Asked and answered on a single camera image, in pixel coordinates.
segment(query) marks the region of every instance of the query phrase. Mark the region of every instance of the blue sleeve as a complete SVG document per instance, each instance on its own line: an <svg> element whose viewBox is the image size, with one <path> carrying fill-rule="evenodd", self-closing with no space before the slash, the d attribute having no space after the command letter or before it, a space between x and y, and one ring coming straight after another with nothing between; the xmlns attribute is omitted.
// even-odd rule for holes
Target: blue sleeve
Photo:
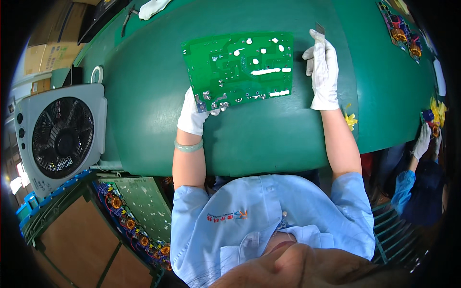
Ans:
<svg viewBox="0 0 461 288"><path fill-rule="evenodd" d="M171 213L172 261L178 261L180 255L187 250L195 222L208 200L208 194L197 187L181 186L174 192Z"/></svg>
<svg viewBox="0 0 461 288"><path fill-rule="evenodd" d="M331 187L330 198L347 219L373 235L374 219L362 175L350 172L336 178Z"/></svg>
<svg viewBox="0 0 461 288"><path fill-rule="evenodd" d="M413 171L407 170L399 174L396 179L396 191L390 203L397 211L399 216L403 213L403 209L411 198L410 190L414 185L416 175Z"/></svg>

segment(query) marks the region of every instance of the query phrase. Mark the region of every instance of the light blue shirt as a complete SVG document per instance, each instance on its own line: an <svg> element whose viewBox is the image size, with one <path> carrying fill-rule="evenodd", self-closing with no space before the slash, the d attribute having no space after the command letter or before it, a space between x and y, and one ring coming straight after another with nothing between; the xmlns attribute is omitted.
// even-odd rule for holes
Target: light blue shirt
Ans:
<svg viewBox="0 0 461 288"><path fill-rule="evenodd" d="M171 215L171 266L190 287L206 287L233 267L260 257L283 221L298 243L373 257L373 215L362 176L347 173L331 199L299 176L239 178L213 196L181 186Z"/></svg>
<svg viewBox="0 0 461 288"><path fill-rule="evenodd" d="M402 215L405 206L408 201L410 201L410 190L413 188L414 181L416 181L416 175L411 170L401 172L397 176L396 191L394 192L394 196L392 196L390 203L399 216Z"/></svg>

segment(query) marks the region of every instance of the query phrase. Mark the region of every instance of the fan grill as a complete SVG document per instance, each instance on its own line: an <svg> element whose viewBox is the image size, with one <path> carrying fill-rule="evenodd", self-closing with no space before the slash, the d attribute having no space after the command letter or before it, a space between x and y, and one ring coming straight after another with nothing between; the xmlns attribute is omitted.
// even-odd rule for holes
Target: fan grill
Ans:
<svg viewBox="0 0 461 288"><path fill-rule="evenodd" d="M61 179L85 160L94 136L88 106L73 97L57 99L37 119L32 136L32 154L40 171Z"/></svg>

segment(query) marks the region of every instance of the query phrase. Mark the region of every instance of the green workbench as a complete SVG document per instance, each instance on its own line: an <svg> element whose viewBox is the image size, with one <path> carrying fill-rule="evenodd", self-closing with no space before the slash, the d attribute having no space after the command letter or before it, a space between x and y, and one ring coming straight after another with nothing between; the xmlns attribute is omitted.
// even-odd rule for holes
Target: green workbench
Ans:
<svg viewBox="0 0 461 288"><path fill-rule="evenodd" d="M136 9L147 0L133 0ZM311 78L301 55L313 45L309 29L325 27L337 50L338 98L358 124L361 153L414 139L419 112L429 108L435 76L423 43L420 64L394 46L372 0L174 0L148 21L128 9L87 44L75 64L90 82L104 68L108 102L105 163L135 175L171 175L176 124L189 78L180 43L243 31L291 31L295 38L292 95L227 109L204 125L210 175L244 176L327 165Z"/></svg>

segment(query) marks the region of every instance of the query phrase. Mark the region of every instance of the gloved hand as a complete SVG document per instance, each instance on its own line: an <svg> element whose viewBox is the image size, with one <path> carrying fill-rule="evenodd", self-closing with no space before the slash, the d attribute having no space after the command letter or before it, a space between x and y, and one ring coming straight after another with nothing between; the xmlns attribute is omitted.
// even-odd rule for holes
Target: gloved hand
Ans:
<svg viewBox="0 0 461 288"><path fill-rule="evenodd" d="M438 156L440 153L440 144L442 143L442 129L439 128L438 137L435 139L435 151L434 153Z"/></svg>
<svg viewBox="0 0 461 288"><path fill-rule="evenodd" d="M139 19L149 20L153 15L165 9L170 1L171 0L150 0L139 9Z"/></svg>
<svg viewBox="0 0 461 288"><path fill-rule="evenodd" d="M307 60L306 75L312 75L314 99L311 109L336 110L339 108L336 89L338 86L338 60L336 50L323 36L314 29L309 34L315 39L315 44L306 50L302 58Z"/></svg>
<svg viewBox="0 0 461 288"><path fill-rule="evenodd" d="M421 156L426 153L429 148L429 142L431 141L431 128L429 128L428 123L424 123L421 127L420 137L413 147L412 154L418 162L420 161Z"/></svg>
<svg viewBox="0 0 461 288"><path fill-rule="evenodd" d="M203 134L203 123L208 118L208 115L212 114L217 116L219 111L219 109L215 109L199 113L194 99L194 92L192 92L192 87L189 87L184 96L183 109L177 120L177 127L184 132L201 136Z"/></svg>

